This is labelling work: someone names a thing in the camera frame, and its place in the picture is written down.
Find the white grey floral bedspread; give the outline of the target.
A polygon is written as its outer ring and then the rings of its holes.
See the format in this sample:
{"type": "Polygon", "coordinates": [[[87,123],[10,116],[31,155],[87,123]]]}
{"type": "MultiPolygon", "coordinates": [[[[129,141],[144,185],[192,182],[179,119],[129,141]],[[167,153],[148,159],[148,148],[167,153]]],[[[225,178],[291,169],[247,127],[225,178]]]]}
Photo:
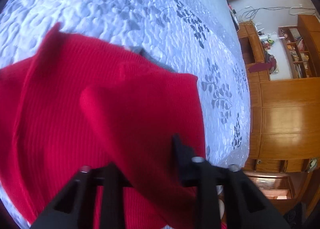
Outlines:
{"type": "MultiPolygon", "coordinates": [[[[245,164],[249,89],[225,0],[8,0],[1,12],[1,69],[34,56],[55,25],[197,76],[204,158],[220,167],[245,164]]],[[[21,228],[31,226],[2,185],[1,200],[21,228]]]]}

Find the wooden wardrobe cabinet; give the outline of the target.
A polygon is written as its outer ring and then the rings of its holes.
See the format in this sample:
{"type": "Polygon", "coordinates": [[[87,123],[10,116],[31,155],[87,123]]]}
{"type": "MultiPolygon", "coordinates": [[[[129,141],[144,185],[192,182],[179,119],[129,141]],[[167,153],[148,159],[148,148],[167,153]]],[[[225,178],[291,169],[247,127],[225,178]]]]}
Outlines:
{"type": "Polygon", "coordinates": [[[311,77],[271,80],[268,70],[247,72],[251,134],[246,170],[310,172],[319,168],[319,20],[299,15],[297,29],[311,58],[311,77]]]}

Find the open wooden drawer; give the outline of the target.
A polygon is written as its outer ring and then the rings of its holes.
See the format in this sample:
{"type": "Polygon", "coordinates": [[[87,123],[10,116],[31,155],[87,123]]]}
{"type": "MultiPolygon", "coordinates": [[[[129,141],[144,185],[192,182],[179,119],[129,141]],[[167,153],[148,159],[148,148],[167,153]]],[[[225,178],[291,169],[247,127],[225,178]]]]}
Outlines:
{"type": "Polygon", "coordinates": [[[290,200],[295,197],[295,189],[288,175],[265,174],[247,172],[244,173],[270,200],[290,200]]]}

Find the wooden bookshelf with books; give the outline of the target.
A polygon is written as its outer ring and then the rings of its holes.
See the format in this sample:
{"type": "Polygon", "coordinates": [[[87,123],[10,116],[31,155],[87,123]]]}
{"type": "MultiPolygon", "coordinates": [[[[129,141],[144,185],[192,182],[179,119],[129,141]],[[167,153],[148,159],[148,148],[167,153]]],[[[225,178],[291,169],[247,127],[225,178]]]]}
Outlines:
{"type": "Polygon", "coordinates": [[[311,60],[311,52],[298,26],[280,26],[278,33],[289,61],[293,79],[317,77],[311,60]]]}

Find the red knit sweater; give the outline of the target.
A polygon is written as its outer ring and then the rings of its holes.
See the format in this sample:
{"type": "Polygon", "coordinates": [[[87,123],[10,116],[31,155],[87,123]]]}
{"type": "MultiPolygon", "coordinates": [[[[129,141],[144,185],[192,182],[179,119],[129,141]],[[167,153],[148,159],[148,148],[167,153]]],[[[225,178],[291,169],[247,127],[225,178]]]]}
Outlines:
{"type": "Polygon", "coordinates": [[[55,25],[36,54],[1,69],[1,185],[31,225],[84,166],[114,164],[126,228],[194,228],[196,188],[172,140],[205,156],[197,76],[55,25]]]}

